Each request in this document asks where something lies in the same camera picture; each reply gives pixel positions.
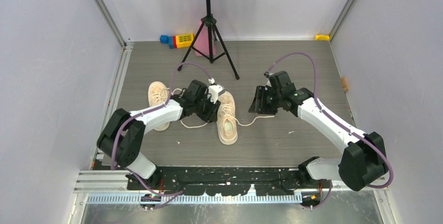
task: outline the beige sneaker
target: beige sneaker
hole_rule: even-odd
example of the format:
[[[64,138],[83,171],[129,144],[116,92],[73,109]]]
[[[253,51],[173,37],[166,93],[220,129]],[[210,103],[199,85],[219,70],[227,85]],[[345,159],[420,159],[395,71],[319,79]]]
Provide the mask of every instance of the beige sneaker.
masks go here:
[[[165,84],[163,84],[159,81],[152,82],[151,85],[149,85],[149,89],[148,89],[149,106],[153,107],[153,106],[158,105],[162,102],[165,102],[166,99],[168,98],[168,94],[169,94],[169,90],[165,86]],[[154,130],[164,131],[164,130],[168,129],[168,127],[169,127],[169,122],[165,123],[161,126],[157,126],[156,128],[154,128]]]
[[[221,143],[232,145],[237,141],[237,124],[235,121],[234,98],[229,92],[223,93],[218,100],[221,102],[217,113],[218,137]]]

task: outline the pink block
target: pink block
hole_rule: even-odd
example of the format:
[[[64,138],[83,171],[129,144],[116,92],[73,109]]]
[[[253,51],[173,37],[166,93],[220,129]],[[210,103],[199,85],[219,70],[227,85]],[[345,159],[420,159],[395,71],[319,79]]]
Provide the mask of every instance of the pink block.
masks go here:
[[[202,21],[199,20],[199,28],[200,28],[201,24],[202,24]],[[209,57],[209,41],[208,41],[208,34],[207,34],[207,27],[206,26],[204,26],[202,28],[202,31],[200,32],[199,36],[195,40],[194,47]],[[194,50],[194,52],[195,52],[195,56],[202,56],[197,51]],[[215,55],[214,37],[212,37],[212,54]]]

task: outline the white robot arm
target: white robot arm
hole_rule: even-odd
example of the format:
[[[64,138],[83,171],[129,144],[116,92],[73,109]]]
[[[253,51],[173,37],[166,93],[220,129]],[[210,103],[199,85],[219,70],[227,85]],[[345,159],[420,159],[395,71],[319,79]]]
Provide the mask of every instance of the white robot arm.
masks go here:
[[[359,191],[388,172],[387,165],[381,157],[352,133],[364,136],[365,140],[386,156],[380,135],[375,132],[366,134],[339,118],[319,100],[317,104],[313,93],[306,88],[297,90],[285,71],[271,75],[265,73],[265,76],[269,79],[268,85],[257,87],[249,112],[276,114],[278,108],[283,108],[314,126],[342,154],[341,159],[313,157],[300,164],[298,168],[305,173],[306,181],[340,180],[349,188]],[[333,122],[325,112],[349,131],[345,131],[337,122]]]
[[[130,117],[141,115],[130,121],[125,127],[126,134],[119,137],[115,161],[121,167],[137,173],[141,178],[149,179],[155,172],[156,165],[140,152],[143,136],[157,126],[180,120],[193,113],[205,122],[216,121],[217,110],[220,106],[217,99],[224,93],[224,88],[215,84],[213,80],[211,83],[207,86],[198,80],[193,80],[179,95],[171,96],[165,106],[159,104],[131,112],[117,109],[101,133],[97,147],[111,157],[114,140],[120,126]]]

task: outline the white shoelace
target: white shoelace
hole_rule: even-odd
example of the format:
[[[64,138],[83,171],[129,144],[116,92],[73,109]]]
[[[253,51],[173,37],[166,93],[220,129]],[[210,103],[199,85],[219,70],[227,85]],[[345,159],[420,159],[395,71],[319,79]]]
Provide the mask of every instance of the white shoelace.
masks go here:
[[[273,118],[273,117],[275,117],[274,115],[270,115],[270,116],[257,116],[257,117],[254,118],[254,120],[252,120],[251,123],[243,125],[243,124],[241,124],[238,121],[237,118],[235,118],[234,116],[231,115],[231,105],[230,104],[223,104],[223,105],[220,105],[220,107],[221,107],[221,111],[222,112],[224,112],[228,117],[233,118],[240,126],[250,126],[250,125],[254,124],[255,120],[258,119],[258,118]]]
[[[174,89],[174,91],[172,92],[172,94],[174,94],[175,91],[180,91],[180,92],[181,92],[182,90],[181,90],[180,88],[176,88],[176,89]],[[254,120],[252,120],[251,123],[246,124],[246,125],[243,125],[243,124],[241,124],[241,123],[238,121],[237,118],[235,118],[235,117],[233,117],[233,116],[231,115],[231,105],[230,105],[230,104],[222,104],[222,105],[220,105],[220,107],[221,107],[221,111],[222,111],[222,112],[224,112],[224,113],[225,113],[226,115],[228,115],[229,117],[233,118],[233,119],[234,119],[234,120],[235,120],[240,126],[250,126],[250,125],[254,124],[255,120],[258,119],[258,118],[273,118],[273,117],[275,117],[274,115],[270,115],[270,116],[257,116],[257,117],[254,118]],[[187,125],[185,125],[185,124],[183,123],[183,121],[181,121],[181,120],[180,120],[180,123],[181,123],[184,127],[186,127],[186,128],[199,128],[199,127],[203,127],[203,126],[206,126],[206,125],[207,125],[207,123],[205,123],[205,124],[200,125],[200,126],[187,126]]]
[[[168,93],[163,93],[164,90],[169,90],[169,88],[162,88],[159,92],[153,93],[153,99],[155,104],[160,104],[168,98]]]

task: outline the gray floor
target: gray floor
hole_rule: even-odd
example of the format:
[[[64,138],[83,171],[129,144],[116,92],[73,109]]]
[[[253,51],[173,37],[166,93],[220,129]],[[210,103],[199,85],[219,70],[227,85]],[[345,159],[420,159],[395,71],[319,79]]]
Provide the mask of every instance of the gray floor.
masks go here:
[[[216,43],[217,52],[221,46]],[[228,41],[226,47],[240,75],[235,80],[226,57],[210,64],[191,52],[188,61],[198,63],[214,76],[217,83],[231,92],[236,104],[236,117],[243,124],[256,115],[248,113],[255,87],[265,85],[263,73],[279,57],[290,52],[311,54],[318,66],[318,96],[338,116],[351,122],[340,77],[329,43],[326,41]],[[147,89],[153,81],[170,83],[174,67],[186,49],[169,49],[159,42],[137,42],[134,45],[118,107],[128,111],[148,107]],[[310,61],[302,56],[289,57],[273,71],[285,70],[297,88],[313,90]],[[187,87],[197,79],[207,83],[205,74],[194,66],[185,66],[176,76],[173,88]],[[195,115],[184,119],[187,125],[201,125]],[[238,127],[234,145],[223,145],[215,123],[187,129],[172,122],[164,132],[151,131],[144,137],[142,153],[160,166],[296,166],[312,156],[336,158],[338,150],[315,128],[280,110],[273,119],[257,119],[249,127]]]

